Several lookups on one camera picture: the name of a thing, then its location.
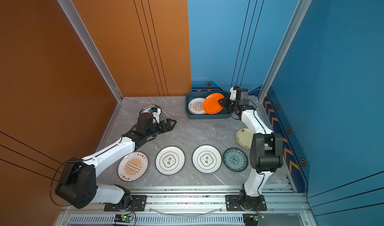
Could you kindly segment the cream plate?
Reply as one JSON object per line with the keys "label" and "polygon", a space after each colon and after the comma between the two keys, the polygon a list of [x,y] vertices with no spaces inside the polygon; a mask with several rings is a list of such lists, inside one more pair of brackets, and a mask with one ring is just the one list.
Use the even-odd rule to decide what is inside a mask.
{"label": "cream plate", "polygon": [[252,146],[253,135],[248,128],[242,128],[236,133],[236,140],[238,144],[246,149],[250,149]]}

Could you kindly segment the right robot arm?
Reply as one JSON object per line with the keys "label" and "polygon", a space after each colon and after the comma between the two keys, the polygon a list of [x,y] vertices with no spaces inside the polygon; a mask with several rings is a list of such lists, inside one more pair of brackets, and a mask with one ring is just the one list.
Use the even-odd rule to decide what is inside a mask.
{"label": "right robot arm", "polygon": [[248,180],[239,192],[240,206],[246,210],[266,211],[266,202],[262,190],[268,178],[283,165],[283,137],[262,121],[249,101],[231,100],[225,97],[219,105],[230,113],[235,113],[246,125],[252,135],[249,163],[252,167]]}

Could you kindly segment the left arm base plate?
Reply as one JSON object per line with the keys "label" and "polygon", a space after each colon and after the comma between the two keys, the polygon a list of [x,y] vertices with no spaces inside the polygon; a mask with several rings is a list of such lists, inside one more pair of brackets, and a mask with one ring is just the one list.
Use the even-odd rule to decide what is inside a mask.
{"label": "left arm base plate", "polygon": [[146,195],[130,195],[123,197],[118,204],[105,204],[105,212],[143,212],[147,203]]}

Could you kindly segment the orange plastic plate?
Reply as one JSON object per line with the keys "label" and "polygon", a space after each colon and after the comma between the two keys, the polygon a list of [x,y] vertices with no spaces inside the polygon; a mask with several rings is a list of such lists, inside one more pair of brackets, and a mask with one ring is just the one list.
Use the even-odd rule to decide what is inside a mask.
{"label": "orange plastic plate", "polygon": [[219,101],[224,99],[225,96],[221,93],[212,93],[207,96],[203,102],[203,110],[206,114],[217,114],[223,110]]}

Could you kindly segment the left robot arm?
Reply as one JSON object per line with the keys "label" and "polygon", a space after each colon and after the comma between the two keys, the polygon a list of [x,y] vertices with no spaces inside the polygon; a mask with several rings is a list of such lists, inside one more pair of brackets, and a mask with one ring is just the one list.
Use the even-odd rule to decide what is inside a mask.
{"label": "left robot arm", "polygon": [[98,176],[128,155],[145,159],[139,148],[158,135],[172,131],[176,123],[170,118],[160,120],[157,112],[142,113],[137,123],[112,145],[82,159],[73,157],[62,163],[60,168],[63,171],[55,194],[77,209],[89,204],[112,204],[120,211],[131,210],[133,199],[130,190],[118,185],[99,185]]}

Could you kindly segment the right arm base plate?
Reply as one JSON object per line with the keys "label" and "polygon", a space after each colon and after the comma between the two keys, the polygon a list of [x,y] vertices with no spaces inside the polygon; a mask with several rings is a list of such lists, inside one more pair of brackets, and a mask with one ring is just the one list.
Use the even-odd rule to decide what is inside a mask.
{"label": "right arm base plate", "polygon": [[268,210],[264,196],[258,197],[241,197],[239,195],[226,195],[227,211],[259,211],[266,212]]}

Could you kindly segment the white plate dark rim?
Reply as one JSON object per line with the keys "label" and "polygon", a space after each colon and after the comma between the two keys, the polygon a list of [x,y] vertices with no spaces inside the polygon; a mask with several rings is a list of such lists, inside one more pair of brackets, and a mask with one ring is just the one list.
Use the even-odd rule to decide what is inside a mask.
{"label": "white plate dark rim", "polygon": [[[156,104],[149,104],[149,105],[146,105],[144,106],[139,112],[138,112],[138,117],[140,117],[143,113],[149,113],[149,110],[152,108],[152,107],[158,107],[161,109],[160,106],[156,105]],[[161,109],[161,115],[160,115],[160,118],[162,117],[163,115],[163,110]]]}

